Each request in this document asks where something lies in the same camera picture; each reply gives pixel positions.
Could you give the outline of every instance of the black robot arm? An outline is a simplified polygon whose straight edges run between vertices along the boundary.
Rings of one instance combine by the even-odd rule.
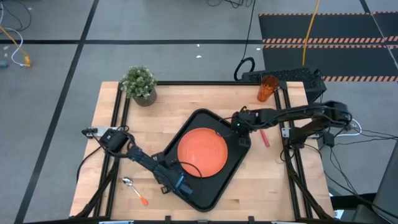
[[[347,106],[336,101],[314,103],[284,110],[247,110],[246,107],[243,107],[241,111],[232,115],[231,128],[234,132],[246,136],[252,131],[270,128],[280,122],[306,118],[313,120],[301,128],[291,128],[286,134],[290,146],[303,148],[303,144],[309,136],[329,127],[342,128],[348,125],[352,119]]]

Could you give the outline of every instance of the wooden tabletop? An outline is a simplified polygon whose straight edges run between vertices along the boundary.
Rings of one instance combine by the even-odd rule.
[[[117,92],[117,82],[103,82],[92,126],[109,126]],[[288,82],[290,103],[293,106],[307,104],[301,82]],[[154,105],[140,107],[131,100],[127,125],[136,138],[136,144],[147,154],[163,151],[182,127],[193,111],[207,108],[221,117],[229,117],[242,106],[249,110],[259,108],[275,109],[275,99],[270,97],[265,103],[257,101],[258,86],[165,86],[156,87],[158,97]],[[280,92],[282,108],[283,93]],[[124,103],[119,109],[120,124]],[[303,119],[295,122],[300,127],[310,122]],[[294,220],[286,166],[279,158],[282,141],[279,126],[265,130],[270,147],[266,148],[260,132],[251,134],[252,146],[239,166],[232,181],[227,186],[216,207],[209,212],[198,212],[174,194],[162,194],[152,173],[136,162],[122,159],[118,173],[118,183],[113,202],[112,219],[164,220],[171,215],[172,220],[247,220],[254,216],[261,220]],[[306,144],[317,147],[316,140]],[[98,147],[95,140],[88,140],[85,156]],[[328,187],[323,173],[319,153],[310,147],[301,149],[304,172],[309,191],[317,202],[331,216],[333,209]],[[75,198],[70,214],[77,214],[89,201],[98,187],[103,152],[96,153],[81,168]],[[132,189],[121,182],[124,176],[134,180],[134,186],[148,200],[143,206]],[[305,217],[302,195],[297,188],[300,213]],[[101,214],[104,214],[108,193],[103,196]]]

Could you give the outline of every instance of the metal spoon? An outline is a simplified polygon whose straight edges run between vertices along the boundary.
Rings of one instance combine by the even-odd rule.
[[[132,185],[132,179],[130,179],[128,177],[123,177],[123,183],[126,184],[127,186],[131,187],[136,192],[138,197],[141,199],[141,202],[145,206],[148,205],[148,201],[140,193],[138,193],[137,189]]]

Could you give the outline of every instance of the pink object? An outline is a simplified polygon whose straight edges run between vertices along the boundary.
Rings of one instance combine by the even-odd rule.
[[[260,130],[261,136],[262,136],[262,140],[264,141],[264,144],[266,145],[266,147],[269,147],[269,141],[267,139],[266,133],[264,132],[264,130]]]

